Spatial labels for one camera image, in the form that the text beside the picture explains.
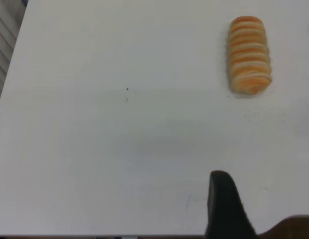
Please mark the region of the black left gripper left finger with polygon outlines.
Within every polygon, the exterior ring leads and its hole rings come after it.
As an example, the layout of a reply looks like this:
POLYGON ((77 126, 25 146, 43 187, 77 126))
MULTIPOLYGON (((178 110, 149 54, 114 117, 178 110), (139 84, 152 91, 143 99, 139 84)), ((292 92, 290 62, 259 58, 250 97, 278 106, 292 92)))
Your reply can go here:
POLYGON ((257 237, 229 173, 210 173, 205 237, 257 237))

